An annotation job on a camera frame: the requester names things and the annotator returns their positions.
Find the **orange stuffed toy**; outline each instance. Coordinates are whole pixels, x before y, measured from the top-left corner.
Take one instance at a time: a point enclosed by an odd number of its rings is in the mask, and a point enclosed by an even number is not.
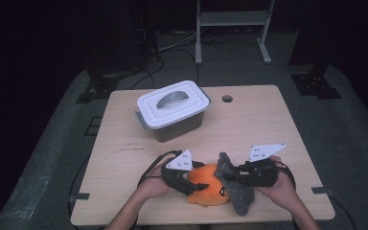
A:
[[[214,175],[217,166],[217,164],[206,164],[187,173],[187,179],[194,184],[209,184],[206,189],[196,190],[189,195],[187,198],[189,203],[211,206],[220,205],[229,200],[229,194],[225,192],[222,183]]]

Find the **white tag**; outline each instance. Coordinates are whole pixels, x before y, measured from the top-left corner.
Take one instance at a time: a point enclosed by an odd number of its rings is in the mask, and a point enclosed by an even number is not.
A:
[[[193,157],[191,151],[187,149],[183,153],[179,154],[166,166],[167,169],[191,171],[193,169]]]
[[[285,146],[286,143],[265,146],[252,146],[249,154],[249,162],[264,160],[277,151],[282,150]]]

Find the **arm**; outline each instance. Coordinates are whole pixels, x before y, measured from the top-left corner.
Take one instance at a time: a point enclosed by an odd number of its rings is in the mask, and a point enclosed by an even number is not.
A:
[[[271,159],[281,162],[281,159],[276,156],[271,156]],[[301,230],[320,229],[306,205],[295,192],[286,173],[279,171],[278,176],[277,182],[272,187],[255,189],[268,196],[275,204],[288,210]]]
[[[161,165],[158,165],[151,171],[148,178],[133,192],[124,207],[122,207],[116,217],[105,227],[105,230],[129,229],[139,215],[140,209],[149,198],[174,192],[175,190],[167,186],[161,177],[159,177],[160,175]]]

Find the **white lid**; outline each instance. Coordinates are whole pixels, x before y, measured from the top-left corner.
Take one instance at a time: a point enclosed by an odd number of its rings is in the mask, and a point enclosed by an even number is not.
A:
[[[204,111],[209,102],[193,81],[184,80],[141,96],[137,105],[146,125],[158,129]]]

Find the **plastic storage container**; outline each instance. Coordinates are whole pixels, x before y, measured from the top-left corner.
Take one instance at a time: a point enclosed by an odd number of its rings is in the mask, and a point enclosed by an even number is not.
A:
[[[201,88],[184,80],[141,96],[136,115],[158,142],[167,142],[200,127],[209,104]]]

